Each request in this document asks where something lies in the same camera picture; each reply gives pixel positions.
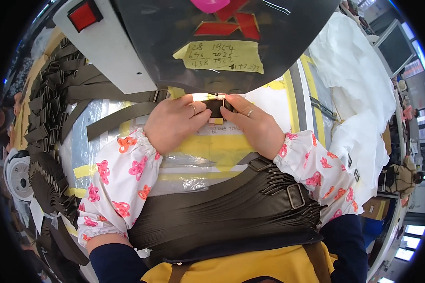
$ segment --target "red logo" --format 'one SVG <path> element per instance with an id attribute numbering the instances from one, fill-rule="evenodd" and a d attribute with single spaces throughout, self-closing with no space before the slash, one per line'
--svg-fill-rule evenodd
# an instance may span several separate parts
<path id="1" fill-rule="evenodd" d="M 260 40 L 260 32 L 254 14 L 239 12 L 249 0 L 230 0 L 230 3 L 216 12 L 217 22 L 202 22 L 194 35 L 231 35 L 240 29 L 246 38 Z M 229 22 L 234 17 L 235 23 Z"/>

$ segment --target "white fan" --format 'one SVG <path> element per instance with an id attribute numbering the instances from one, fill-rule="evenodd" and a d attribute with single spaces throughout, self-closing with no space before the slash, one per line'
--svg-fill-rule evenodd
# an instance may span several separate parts
<path id="1" fill-rule="evenodd" d="M 33 199 L 33 189 L 28 182 L 30 156 L 26 150 L 11 149 L 3 166 L 5 184 L 13 196 L 21 201 Z"/>

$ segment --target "bundle of straps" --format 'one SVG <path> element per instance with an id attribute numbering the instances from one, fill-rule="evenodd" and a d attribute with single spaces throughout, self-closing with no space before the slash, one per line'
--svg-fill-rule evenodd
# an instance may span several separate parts
<path id="1" fill-rule="evenodd" d="M 283 234 L 283 245 L 278 247 L 321 241 L 315 229 L 322 207 L 291 175 L 255 153 L 250 155 L 257 157 L 246 170 L 207 191 L 146 200 L 128 234 L 134 247 L 152 250 L 150 266 L 176 263 L 200 247 L 240 239 Z M 214 257 L 244 252 L 239 246 L 229 245 Z"/>

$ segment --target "computer monitor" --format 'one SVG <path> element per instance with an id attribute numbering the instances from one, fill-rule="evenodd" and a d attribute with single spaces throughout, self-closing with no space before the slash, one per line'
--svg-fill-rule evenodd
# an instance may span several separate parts
<path id="1" fill-rule="evenodd" d="M 395 77 L 416 55 L 400 22 L 395 19 L 374 44 L 390 78 Z"/>

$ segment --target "woman's right hand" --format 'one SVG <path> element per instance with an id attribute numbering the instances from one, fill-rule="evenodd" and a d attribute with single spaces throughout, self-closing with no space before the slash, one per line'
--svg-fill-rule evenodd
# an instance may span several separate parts
<path id="1" fill-rule="evenodd" d="M 285 141 L 285 134 L 274 117 L 240 95 L 225 95 L 225 99 L 238 113 L 220 107 L 222 116 L 241 129 L 249 144 L 259 154 L 273 160 Z"/>
<path id="2" fill-rule="evenodd" d="M 143 131 L 151 145 L 165 155 L 198 131 L 211 116 L 206 104 L 193 101 L 192 94 L 161 101 L 148 117 Z"/>

